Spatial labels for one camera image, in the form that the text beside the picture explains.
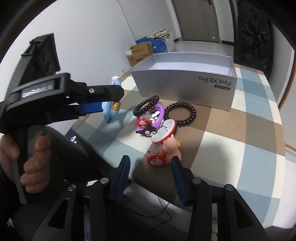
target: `black beaded bracelet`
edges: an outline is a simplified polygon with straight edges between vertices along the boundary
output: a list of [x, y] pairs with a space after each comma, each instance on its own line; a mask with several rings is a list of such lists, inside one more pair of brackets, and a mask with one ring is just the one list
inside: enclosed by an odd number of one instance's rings
[[158, 102], [159, 102], [159, 97], [157, 95], [149, 97], [148, 99], [144, 100], [143, 102], [137, 105], [137, 107], [133, 110], [133, 115], [136, 117], [142, 116], [143, 114], [148, 112], [148, 110], [151, 110]]
[[176, 124], [178, 125], [178, 127], [188, 126], [192, 122], [194, 122], [194, 120], [196, 118], [195, 108], [191, 104], [188, 104], [185, 102], [176, 102], [176, 103], [171, 104], [168, 107], [166, 107], [164, 120], [166, 121], [166, 120], [170, 119], [169, 118], [170, 112], [174, 109], [177, 109], [177, 108], [185, 108], [190, 111], [190, 116], [186, 120], [176, 120]]

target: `door handle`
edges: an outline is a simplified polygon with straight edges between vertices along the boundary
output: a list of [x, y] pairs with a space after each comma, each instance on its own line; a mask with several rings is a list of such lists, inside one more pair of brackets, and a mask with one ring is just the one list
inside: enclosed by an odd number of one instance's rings
[[209, 2], [209, 5], [212, 5], [211, 0], [202, 0], [203, 2]]

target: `pink doll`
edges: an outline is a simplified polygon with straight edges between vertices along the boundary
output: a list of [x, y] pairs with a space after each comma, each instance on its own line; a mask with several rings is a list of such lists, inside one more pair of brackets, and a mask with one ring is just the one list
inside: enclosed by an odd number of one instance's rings
[[167, 163], [170, 164], [173, 156], [178, 156], [181, 161], [181, 152], [179, 151], [180, 147], [179, 141], [171, 134], [166, 140], [163, 141], [163, 145], [161, 147], [161, 151], [163, 155], [165, 155]]

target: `sleeve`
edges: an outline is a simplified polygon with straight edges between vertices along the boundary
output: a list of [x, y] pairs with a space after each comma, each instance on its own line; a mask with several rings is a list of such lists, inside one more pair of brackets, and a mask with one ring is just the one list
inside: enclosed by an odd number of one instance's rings
[[97, 155], [91, 158], [78, 144], [68, 140], [57, 130], [47, 127], [51, 137], [51, 177], [63, 181], [92, 181], [103, 177], [99, 167], [105, 162]]
[[0, 219], [7, 222], [19, 207], [20, 201], [17, 189], [14, 183], [4, 174], [0, 166]]

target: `screw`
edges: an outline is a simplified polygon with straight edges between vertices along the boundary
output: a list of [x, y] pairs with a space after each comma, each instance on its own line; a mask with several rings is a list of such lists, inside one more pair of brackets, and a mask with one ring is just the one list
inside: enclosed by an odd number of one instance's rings
[[225, 186], [225, 188], [226, 188], [226, 190], [228, 190], [228, 191], [233, 191], [233, 189], [234, 189], [233, 185], [230, 185], [230, 184], [227, 184], [227, 185]]
[[74, 191], [75, 189], [76, 189], [76, 186], [75, 185], [68, 186], [68, 190], [69, 191]]
[[106, 184], [106, 183], [109, 182], [109, 178], [107, 178], [107, 177], [103, 177], [103, 178], [100, 180], [100, 182], [101, 182], [102, 184]]
[[192, 179], [192, 182], [195, 184], [200, 184], [202, 182], [202, 180], [200, 178], [196, 177], [196, 178]]

